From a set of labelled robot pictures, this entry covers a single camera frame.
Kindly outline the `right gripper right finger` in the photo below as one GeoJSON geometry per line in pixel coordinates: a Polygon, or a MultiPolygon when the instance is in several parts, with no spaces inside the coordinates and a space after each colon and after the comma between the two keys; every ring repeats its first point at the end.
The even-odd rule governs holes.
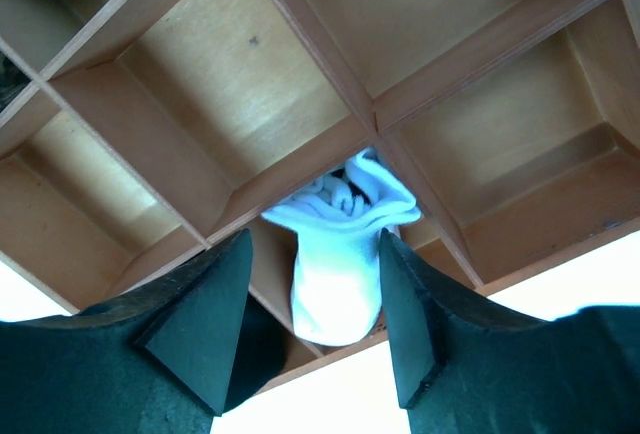
{"type": "Polygon", "coordinates": [[[382,304],[414,433],[635,433],[639,311],[531,317],[441,273],[390,232],[382,304]]]}

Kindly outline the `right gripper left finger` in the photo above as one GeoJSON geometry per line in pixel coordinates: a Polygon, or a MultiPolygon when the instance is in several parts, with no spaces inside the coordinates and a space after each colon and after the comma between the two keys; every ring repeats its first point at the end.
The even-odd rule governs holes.
{"type": "Polygon", "coordinates": [[[207,433],[224,409],[248,295],[241,231],[72,316],[1,326],[5,433],[207,433]]]}

